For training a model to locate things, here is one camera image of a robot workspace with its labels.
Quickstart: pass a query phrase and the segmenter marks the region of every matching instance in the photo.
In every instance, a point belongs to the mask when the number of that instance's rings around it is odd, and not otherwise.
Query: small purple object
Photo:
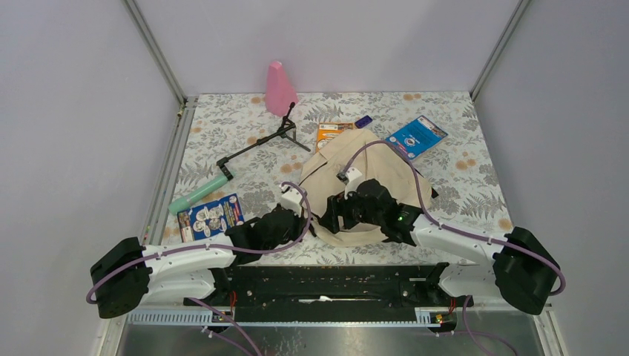
[[[369,123],[372,121],[373,119],[369,117],[369,115],[365,115],[364,118],[358,120],[357,122],[354,122],[354,125],[356,125],[356,128],[364,128],[365,126],[369,125]]]

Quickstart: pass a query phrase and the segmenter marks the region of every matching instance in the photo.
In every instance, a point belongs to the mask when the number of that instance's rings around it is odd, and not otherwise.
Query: pink cone
[[[265,102],[266,110],[278,116],[286,115],[291,102],[297,104],[297,93],[295,93],[284,67],[278,61],[269,65],[269,73],[266,75]]]

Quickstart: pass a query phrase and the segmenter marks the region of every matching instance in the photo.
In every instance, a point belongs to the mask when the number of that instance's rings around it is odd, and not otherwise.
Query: white label
[[[319,124],[319,130],[338,130],[338,125]]]
[[[186,226],[183,228],[183,242],[189,243],[192,241],[194,241],[194,238],[192,237],[192,229],[190,226]]]
[[[419,116],[418,121],[425,127],[429,128],[430,130],[432,130],[433,128],[435,128],[435,124],[433,124],[432,122],[426,120],[423,116]]]

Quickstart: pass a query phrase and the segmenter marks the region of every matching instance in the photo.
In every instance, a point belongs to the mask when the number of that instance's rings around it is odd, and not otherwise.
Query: red wire
[[[238,296],[235,291],[231,291],[229,294],[229,311],[231,312],[231,317],[234,317],[234,306],[236,305],[236,301],[238,301]]]
[[[452,298],[450,299],[450,308],[448,309],[448,314],[446,315],[452,314],[455,308],[456,308],[456,299]]]

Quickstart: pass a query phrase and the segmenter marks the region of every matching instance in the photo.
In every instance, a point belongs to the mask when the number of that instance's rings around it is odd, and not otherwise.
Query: orange package
[[[345,130],[354,130],[354,123],[347,122],[320,122],[319,129],[317,131],[317,147],[315,152],[318,152],[328,142],[338,136]]]

